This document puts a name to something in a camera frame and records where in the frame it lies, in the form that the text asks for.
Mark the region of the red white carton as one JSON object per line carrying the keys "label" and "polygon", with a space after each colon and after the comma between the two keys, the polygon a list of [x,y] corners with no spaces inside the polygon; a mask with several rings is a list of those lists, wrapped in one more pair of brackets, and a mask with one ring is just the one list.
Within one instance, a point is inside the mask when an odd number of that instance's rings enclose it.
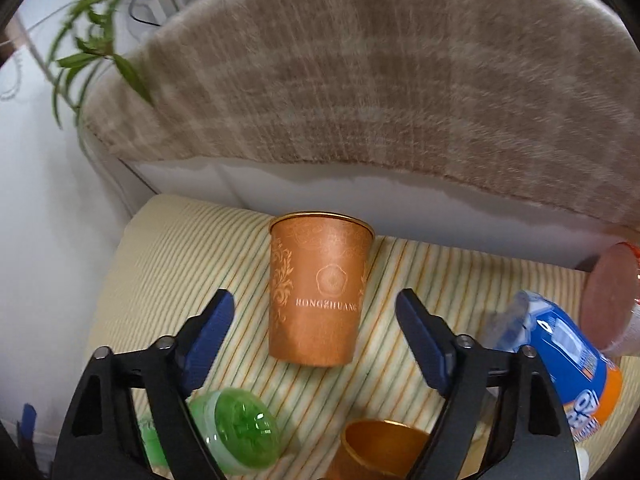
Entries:
{"label": "red white carton", "polygon": [[639,248],[608,248],[589,273],[579,308],[579,327],[610,359],[639,355]]}

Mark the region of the spider plant in pot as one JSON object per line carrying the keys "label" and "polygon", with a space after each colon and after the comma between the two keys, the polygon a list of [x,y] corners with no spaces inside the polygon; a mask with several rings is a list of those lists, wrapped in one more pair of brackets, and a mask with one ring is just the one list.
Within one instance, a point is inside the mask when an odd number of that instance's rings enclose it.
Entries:
{"label": "spider plant in pot", "polygon": [[80,118],[89,86],[102,65],[117,73],[147,103],[152,96],[140,70],[116,47],[115,15],[124,0],[74,0],[49,47],[47,68],[54,68],[51,107],[58,126],[60,103]]}

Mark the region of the striped yellow mat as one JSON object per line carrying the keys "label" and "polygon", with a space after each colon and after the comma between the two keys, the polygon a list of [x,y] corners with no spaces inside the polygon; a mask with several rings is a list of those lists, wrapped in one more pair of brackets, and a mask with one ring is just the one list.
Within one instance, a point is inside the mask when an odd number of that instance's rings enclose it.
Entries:
{"label": "striped yellow mat", "polygon": [[258,478],[318,479],[349,422],[434,432],[442,416],[442,397],[397,322],[402,290],[482,348],[518,292],[576,323],[587,280],[560,266],[374,236],[342,214],[276,219],[159,195],[126,226],[88,344],[144,349],[178,333],[218,290],[230,292],[232,323],[200,393],[248,390],[277,419],[282,455]]}

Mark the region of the white power strip chargers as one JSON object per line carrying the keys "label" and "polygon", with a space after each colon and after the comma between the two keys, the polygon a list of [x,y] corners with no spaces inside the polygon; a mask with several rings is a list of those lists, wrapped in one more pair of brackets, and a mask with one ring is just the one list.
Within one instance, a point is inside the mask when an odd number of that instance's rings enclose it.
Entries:
{"label": "white power strip chargers", "polygon": [[128,18],[137,24],[160,27],[193,0],[130,0]]}

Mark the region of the blue white snack bag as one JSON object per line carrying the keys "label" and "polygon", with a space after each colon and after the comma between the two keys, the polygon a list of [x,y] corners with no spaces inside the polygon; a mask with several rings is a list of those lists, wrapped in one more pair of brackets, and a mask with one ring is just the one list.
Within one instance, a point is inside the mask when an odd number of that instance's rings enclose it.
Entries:
{"label": "blue white snack bag", "polygon": [[524,346],[540,355],[576,442],[599,431],[612,415],[623,388],[623,375],[554,302],[520,290],[503,312],[478,333],[486,347],[507,352]]}

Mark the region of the green plastic bottle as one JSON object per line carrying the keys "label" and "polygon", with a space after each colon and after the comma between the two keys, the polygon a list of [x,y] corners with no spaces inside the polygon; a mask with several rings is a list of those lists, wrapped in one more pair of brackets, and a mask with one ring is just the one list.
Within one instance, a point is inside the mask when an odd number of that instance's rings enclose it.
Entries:
{"label": "green plastic bottle", "polygon": [[203,441],[224,474],[257,474],[277,463],[277,419],[253,393],[224,388],[186,401]]}

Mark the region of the plaid beige cloth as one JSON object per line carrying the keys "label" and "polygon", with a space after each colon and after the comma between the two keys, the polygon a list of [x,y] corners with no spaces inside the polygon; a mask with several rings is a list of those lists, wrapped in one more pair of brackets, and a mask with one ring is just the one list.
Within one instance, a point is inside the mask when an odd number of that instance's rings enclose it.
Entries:
{"label": "plaid beige cloth", "polygon": [[639,50],[600,0],[195,0],[82,119],[118,158],[361,164],[639,225]]}

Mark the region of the orange paper cup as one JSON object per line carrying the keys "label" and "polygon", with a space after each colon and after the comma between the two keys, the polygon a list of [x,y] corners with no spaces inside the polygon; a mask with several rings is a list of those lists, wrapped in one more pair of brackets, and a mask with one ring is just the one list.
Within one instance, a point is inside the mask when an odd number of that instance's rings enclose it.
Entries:
{"label": "orange paper cup", "polygon": [[355,353],[375,232],[346,214],[301,211],[272,220],[269,354],[312,367]]}
{"label": "orange paper cup", "polygon": [[360,419],[343,429],[323,479],[405,479],[430,436],[382,419]]}

